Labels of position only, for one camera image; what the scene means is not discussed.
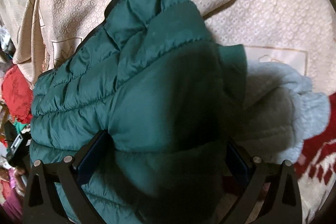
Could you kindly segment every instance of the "green puffer jacket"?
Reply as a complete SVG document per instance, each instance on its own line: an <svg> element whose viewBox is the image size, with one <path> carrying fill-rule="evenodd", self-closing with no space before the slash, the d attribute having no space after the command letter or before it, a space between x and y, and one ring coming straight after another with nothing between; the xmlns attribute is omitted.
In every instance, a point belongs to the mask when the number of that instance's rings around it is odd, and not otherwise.
<svg viewBox="0 0 336 224"><path fill-rule="evenodd" d="M214 43L190 0L112 0L74 56L39 77L31 159L61 161L107 129L113 143L83 190L108 224L204 223L245 80L243 46Z"/></svg>

